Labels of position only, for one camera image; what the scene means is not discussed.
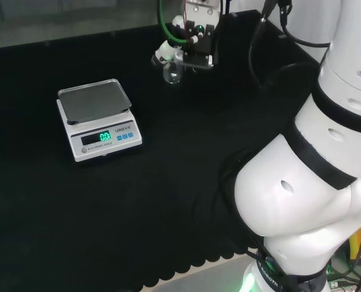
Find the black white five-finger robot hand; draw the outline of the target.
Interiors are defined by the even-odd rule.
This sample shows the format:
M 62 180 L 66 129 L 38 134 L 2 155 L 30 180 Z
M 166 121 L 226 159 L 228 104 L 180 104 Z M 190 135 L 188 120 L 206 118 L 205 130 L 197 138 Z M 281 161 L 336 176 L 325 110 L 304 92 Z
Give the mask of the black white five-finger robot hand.
M 155 51 L 152 61 L 157 65 L 180 63 L 199 69 L 214 66 L 213 56 L 216 52 L 214 25 L 197 25 L 177 15 L 169 29 L 165 29 L 167 39 Z

